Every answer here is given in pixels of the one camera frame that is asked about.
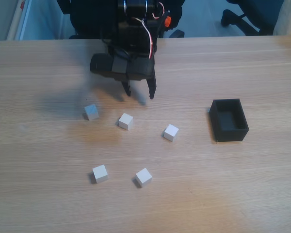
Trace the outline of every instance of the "white wire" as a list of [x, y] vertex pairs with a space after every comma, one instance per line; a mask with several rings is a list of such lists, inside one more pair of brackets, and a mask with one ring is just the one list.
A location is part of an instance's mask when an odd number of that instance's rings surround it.
[[[163, 7], [163, 14], [160, 16], [160, 17], [162, 17], [165, 14], [165, 7], [164, 7], [163, 3], [159, 2], [159, 4], [162, 5], [162, 7]], [[153, 17], [155, 19], [159, 19], [160, 18], [160, 17], [155, 17], [154, 13], [152, 13], [152, 15], [153, 15]]]
[[135, 18], [133, 17], [135, 20], [141, 22], [142, 26], [145, 28], [146, 32], [148, 33], [149, 35], [149, 38], [150, 38], [150, 53], [149, 53], [149, 59], [151, 59], [152, 57], [152, 53], [153, 53], [153, 41], [152, 41], [152, 36], [151, 36], [151, 33], [149, 32], [149, 30], [146, 28], [145, 26], [145, 22], [141, 19], [138, 19], [138, 18]]

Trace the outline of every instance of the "orange part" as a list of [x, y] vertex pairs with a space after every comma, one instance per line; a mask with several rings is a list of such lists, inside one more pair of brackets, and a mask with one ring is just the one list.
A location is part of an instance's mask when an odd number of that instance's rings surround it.
[[167, 16], [166, 20], [165, 20], [165, 27], [169, 27], [169, 25], [171, 24], [171, 17]]

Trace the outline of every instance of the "wall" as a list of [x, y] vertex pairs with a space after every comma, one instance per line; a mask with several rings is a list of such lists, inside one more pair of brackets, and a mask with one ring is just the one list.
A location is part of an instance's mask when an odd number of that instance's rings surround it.
[[0, 40], [6, 40], [18, 0], [0, 0]]
[[30, 0], [22, 40], [60, 39], [63, 13], [56, 0]]

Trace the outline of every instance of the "black box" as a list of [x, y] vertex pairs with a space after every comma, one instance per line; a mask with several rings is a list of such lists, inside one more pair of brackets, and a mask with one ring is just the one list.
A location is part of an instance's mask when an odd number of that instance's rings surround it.
[[249, 131], [239, 99], [214, 100], [209, 115], [218, 142], [242, 141]]

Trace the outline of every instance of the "chair base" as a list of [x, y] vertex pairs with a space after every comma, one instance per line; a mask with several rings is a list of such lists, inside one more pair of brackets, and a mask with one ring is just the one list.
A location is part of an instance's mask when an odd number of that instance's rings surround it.
[[227, 27], [230, 24], [236, 25], [240, 30], [242, 30], [242, 32], [245, 35], [263, 35], [264, 34], [263, 30], [260, 30], [260, 32], [258, 32], [253, 27], [251, 27], [246, 21], [244, 21], [243, 20], [244, 16], [245, 15], [238, 16], [237, 14], [235, 14], [234, 12], [230, 10], [224, 10], [222, 19], [221, 19], [221, 25], [223, 27]]

